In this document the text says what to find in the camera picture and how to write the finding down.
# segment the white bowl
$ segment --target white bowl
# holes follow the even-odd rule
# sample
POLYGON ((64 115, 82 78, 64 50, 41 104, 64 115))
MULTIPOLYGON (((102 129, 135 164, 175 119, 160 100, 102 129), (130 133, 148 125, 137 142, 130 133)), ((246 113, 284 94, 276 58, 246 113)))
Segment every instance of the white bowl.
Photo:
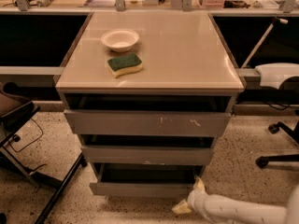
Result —
POLYGON ((116 29, 104 33, 101 41, 115 52, 125 52, 139 40, 139 34, 129 29, 116 29))

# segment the drawer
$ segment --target drawer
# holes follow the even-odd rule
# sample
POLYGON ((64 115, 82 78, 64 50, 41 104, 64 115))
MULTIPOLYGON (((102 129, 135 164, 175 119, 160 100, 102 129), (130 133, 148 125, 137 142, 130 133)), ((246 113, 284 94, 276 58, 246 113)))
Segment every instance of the drawer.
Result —
POLYGON ((229 113, 65 110, 76 134, 208 136, 223 135, 229 113))
POLYGON ((211 137, 82 135, 88 162, 208 165, 211 137))
POLYGON ((94 195, 186 198, 200 166, 96 164, 97 183, 91 183, 94 195))

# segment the cabinet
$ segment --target cabinet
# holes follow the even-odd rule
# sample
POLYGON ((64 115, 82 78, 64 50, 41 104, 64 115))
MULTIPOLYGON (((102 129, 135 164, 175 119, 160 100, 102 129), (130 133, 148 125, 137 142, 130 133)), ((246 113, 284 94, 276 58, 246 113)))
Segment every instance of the cabinet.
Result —
POLYGON ((213 155, 244 90, 205 11, 96 11, 56 84, 97 182, 94 194, 185 196, 213 155), (143 70, 114 78, 103 47, 133 29, 143 70))

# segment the speckled floor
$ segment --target speckled floor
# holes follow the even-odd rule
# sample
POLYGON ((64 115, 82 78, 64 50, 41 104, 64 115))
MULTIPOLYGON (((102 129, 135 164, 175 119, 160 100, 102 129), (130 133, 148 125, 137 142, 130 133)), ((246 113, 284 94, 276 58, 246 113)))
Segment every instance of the speckled floor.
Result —
MULTIPOLYGON (((39 112, 34 120, 44 135, 24 151, 11 152, 28 167, 34 169, 45 163, 39 172, 63 178, 80 152, 80 143, 71 133, 63 113, 39 112)), ((287 134, 268 132, 268 125, 278 120, 294 127, 298 118, 232 117, 202 176, 208 193, 286 205, 291 191, 299 183, 299 165, 271 163, 261 170, 255 164, 261 155, 298 152, 287 134)), ((39 130, 29 121, 19 135, 21 141, 13 145, 18 150, 38 137, 39 130)), ((171 208, 177 200, 94 196, 89 188, 93 181, 91 166, 79 167, 45 223, 208 223, 196 214, 176 217, 171 208)), ((34 223, 52 193, 53 189, 36 190, 27 179, 0 169, 0 211, 7 214, 7 223, 34 223)))

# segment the sponge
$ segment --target sponge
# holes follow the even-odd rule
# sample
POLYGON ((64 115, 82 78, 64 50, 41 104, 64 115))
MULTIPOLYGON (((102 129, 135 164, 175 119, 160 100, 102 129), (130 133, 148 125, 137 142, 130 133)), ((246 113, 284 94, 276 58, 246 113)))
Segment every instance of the sponge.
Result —
POLYGON ((135 53, 131 53, 127 56, 111 58, 107 62, 108 69, 114 78, 124 74, 138 72, 143 68, 141 60, 135 53))

